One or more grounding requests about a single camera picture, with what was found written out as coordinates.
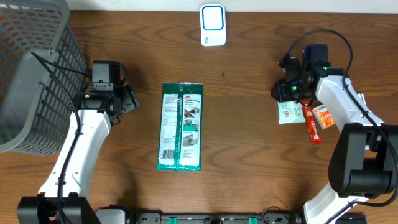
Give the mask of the green white gloves package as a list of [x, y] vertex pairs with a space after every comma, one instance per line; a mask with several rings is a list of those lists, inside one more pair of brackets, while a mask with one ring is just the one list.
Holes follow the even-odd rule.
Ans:
[[202, 83], [162, 85], [157, 171], [201, 171]]

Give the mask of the white slim box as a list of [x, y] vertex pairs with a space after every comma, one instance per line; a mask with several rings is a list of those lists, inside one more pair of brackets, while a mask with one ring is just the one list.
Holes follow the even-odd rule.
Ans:
[[358, 96], [359, 96], [359, 98], [361, 99], [361, 101], [362, 101], [364, 104], [366, 104], [366, 100], [365, 100], [364, 94], [363, 94], [363, 93], [358, 93]]

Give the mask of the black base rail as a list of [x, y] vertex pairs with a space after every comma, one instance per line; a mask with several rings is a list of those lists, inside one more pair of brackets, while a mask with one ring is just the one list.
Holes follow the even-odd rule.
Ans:
[[101, 223], [123, 224], [305, 224], [304, 216], [275, 208], [262, 214], [162, 214], [133, 213], [122, 207], [110, 205], [96, 212]]

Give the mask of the red stick sachet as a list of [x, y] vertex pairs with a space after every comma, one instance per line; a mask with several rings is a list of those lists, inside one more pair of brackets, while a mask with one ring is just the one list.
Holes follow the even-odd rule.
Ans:
[[309, 105], [308, 105], [309, 102], [310, 102], [309, 100], [302, 101], [302, 103], [303, 103], [302, 109], [303, 109], [304, 117], [305, 117], [305, 120], [307, 123], [307, 128], [310, 133], [312, 143], [321, 144], [323, 141], [322, 141], [321, 137], [318, 135], [315, 116], [312, 113], [311, 107], [309, 107]]

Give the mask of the grey plastic mesh basket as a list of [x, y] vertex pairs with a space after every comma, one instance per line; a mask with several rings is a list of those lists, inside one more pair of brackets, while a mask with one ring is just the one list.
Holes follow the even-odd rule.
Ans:
[[60, 152], [86, 61], [64, 0], [1, 1], [1, 152]]

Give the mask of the mint wet wipes pack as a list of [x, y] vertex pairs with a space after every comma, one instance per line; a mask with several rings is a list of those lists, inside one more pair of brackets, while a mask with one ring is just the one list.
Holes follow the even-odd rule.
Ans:
[[295, 101], [278, 102], [279, 124], [304, 123], [302, 105]]

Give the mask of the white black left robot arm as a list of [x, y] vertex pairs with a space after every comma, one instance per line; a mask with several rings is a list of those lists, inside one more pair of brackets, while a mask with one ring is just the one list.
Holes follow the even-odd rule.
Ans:
[[127, 79], [123, 63], [93, 63], [90, 90], [78, 93], [73, 102], [57, 162], [38, 194], [21, 198], [19, 223], [132, 223], [133, 216], [121, 207], [94, 211], [89, 203], [91, 179], [104, 140], [122, 114], [139, 107]]

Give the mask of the orange tissue pack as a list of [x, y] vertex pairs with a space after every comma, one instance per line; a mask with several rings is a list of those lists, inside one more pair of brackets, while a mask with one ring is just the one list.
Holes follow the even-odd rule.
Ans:
[[335, 124], [335, 120], [325, 105], [314, 107], [312, 112], [322, 129], [329, 128]]

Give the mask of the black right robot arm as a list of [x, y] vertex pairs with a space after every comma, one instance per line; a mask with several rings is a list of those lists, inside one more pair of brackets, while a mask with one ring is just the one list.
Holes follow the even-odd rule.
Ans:
[[397, 126], [372, 113], [355, 92], [347, 69], [332, 67], [325, 44], [308, 45], [299, 60], [279, 61], [285, 78], [271, 96], [278, 102], [318, 100], [340, 136], [328, 166], [329, 182], [303, 205], [292, 223], [336, 223], [356, 205], [384, 207], [397, 198]]

